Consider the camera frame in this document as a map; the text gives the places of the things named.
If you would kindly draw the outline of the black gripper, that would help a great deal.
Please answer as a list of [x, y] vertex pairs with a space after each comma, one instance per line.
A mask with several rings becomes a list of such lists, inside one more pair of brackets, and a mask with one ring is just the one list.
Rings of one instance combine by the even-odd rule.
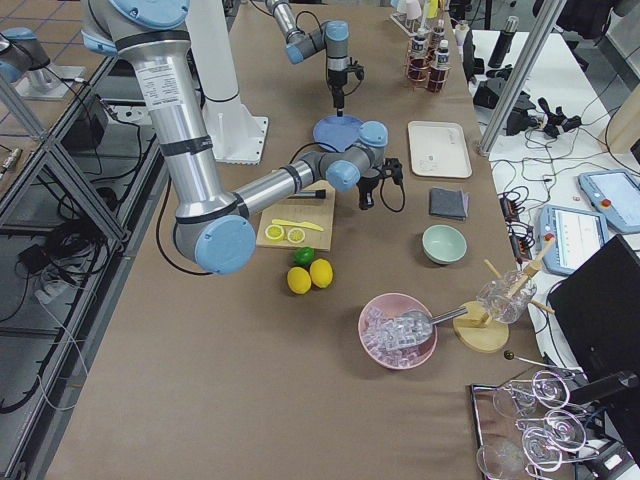
[[378, 175], [372, 177], [362, 176], [357, 182], [359, 191], [359, 208], [369, 210], [374, 206], [373, 192], [379, 184]]
[[336, 108], [336, 116], [344, 116], [345, 93], [344, 87], [348, 81], [348, 73], [346, 70], [327, 70], [327, 85], [330, 89], [333, 107]]

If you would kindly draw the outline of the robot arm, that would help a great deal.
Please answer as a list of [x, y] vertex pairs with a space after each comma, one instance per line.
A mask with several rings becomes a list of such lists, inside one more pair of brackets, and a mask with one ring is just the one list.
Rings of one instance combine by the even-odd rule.
[[337, 116], [342, 117], [345, 107], [344, 87], [348, 81], [350, 65], [348, 24], [342, 20], [326, 21], [313, 32], [305, 33], [297, 26], [288, 1], [266, 1], [265, 6], [284, 36], [285, 52], [292, 64], [299, 64], [316, 53], [325, 52], [327, 84], [333, 107]]
[[133, 67], [179, 200], [174, 243], [203, 270], [229, 274], [249, 261], [256, 246], [251, 214], [318, 180], [347, 191], [382, 165], [388, 131], [369, 121], [343, 152], [309, 152], [235, 192], [226, 190], [187, 62], [190, 2], [84, 1], [81, 6], [85, 46]]

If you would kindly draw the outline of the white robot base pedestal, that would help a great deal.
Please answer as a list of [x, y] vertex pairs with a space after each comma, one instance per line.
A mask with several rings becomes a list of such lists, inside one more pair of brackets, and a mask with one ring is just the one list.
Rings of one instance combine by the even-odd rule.
[[269, 120], [252, 115], [241, 100], [223, 3], [192, 1], [186, 24], [204, 97], [202, 114], [216, 160], [259, 164]]

